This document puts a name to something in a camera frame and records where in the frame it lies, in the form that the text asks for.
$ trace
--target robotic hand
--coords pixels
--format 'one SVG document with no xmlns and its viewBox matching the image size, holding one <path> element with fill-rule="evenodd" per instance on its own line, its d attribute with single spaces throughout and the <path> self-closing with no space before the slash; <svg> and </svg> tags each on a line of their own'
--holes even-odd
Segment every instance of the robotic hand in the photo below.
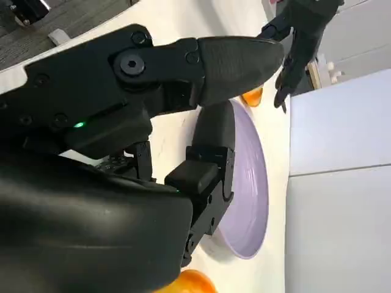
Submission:
<svg viewBox="0 0 391 293">
<path fill-rule="evenodd" d="M 282 64 L 270 27 L 154 47 L 133 24 L 27 65 L 27 82 L 0 95 L 0 291 L 150 292 L 176 279 L 234 196 L 228 99 Z M 313 35 L 296 35 L 277 96 L 313 49 L 301 57 Z M 155 183 L 150 119 L 197 105 L 186 160 Z M 95 168 L 58 156 L 69 149 L 108 159 Z"/>
<path fill-rule="evenodd" d="M 291 51 L 285 58 L 283 69 L 276 80 L 274 106 L 282 106 L 285 98 L 296 90 L 305 67 L 314 58 L 326 25 L 343 5 L 343 0 L 289 0 L 283 12 L 267 24 L 258 38 L 280 42 L 293 28 Z"/>
</svg>

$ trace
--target orange fruit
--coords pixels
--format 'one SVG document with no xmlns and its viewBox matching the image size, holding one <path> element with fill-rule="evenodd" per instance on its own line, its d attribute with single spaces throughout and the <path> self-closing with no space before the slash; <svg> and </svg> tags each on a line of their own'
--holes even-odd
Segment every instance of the orange fruit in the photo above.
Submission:
<svg viewBox="0 0 391 293">
<path fill-rule="evenodd" d="M 241 95 L 242 100 L 250 107 L 257 107 L 262 100 L 263 88 L 258 87 Z"/>
<path fill-rule="evenodd" d="M 217 290 L 202 272 L 185 270 L 173 283 L 155 293 L 217 293 Z"/>
</svg>

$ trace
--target lavender plate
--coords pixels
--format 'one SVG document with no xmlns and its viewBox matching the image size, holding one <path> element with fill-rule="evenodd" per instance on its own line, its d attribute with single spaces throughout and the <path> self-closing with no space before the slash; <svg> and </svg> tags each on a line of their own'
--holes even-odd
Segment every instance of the lavender plate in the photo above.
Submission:
<svg viewBox="0 0 391 293">
<path fill-rule="evenodd" d="M 262 246 L 268 223 L 268 177 L 261 142 L 243 106 L 232 101 L 236 123 L 234 199 L 218 229 L 238 257 L 254 257 Z"/>
</svg>

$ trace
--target gray carpet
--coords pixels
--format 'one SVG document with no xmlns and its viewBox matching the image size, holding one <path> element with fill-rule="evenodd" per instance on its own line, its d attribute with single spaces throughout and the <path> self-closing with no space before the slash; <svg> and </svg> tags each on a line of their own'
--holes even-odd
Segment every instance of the gray carpet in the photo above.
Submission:
<svg viewBox="0 0 391 293">
<path fill-rule="evenodd" d="M 63 29 L 71 38 L 126 10 L 137 0 L 46 0 L 50 13 L 28 28 L 20 27 L 0 2 L 0 70 L 54 47 L 48 34 Z"/>
</svg>

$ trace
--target white table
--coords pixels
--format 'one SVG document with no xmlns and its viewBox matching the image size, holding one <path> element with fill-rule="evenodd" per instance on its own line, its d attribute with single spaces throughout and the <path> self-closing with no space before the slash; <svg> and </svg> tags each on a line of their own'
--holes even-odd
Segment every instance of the white table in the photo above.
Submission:
<svg viewBox="0 0 391 293">
<path fill-rule="evenodd" d="M 26 80 L 21 65 L 70 48 L 78 43 L 114 31 L 131 23 L 148 28 L 155 45 L 183 37 L 211 35 L 257 35 L 267 23 L 260 0 L 142 0 L 117 17 L 68 43 L 23 62 L 0 74 L 0 93 Z M 275 76 L 264 85 L 261 106 L 249 109 L 261 138 L 268 169 L 269 223 L 263 246 L 248 261 L 233 258 L 217 261 L 197 247 L 191 268 L 206 273 L 220 293 L 283 293 L 285 196 L 289 172 L 290 116 L 273 105 Z M 164 177 L 185 158 L 198 111 L 171 114 L 153 119 L 153 176 Z"/>
</svg>

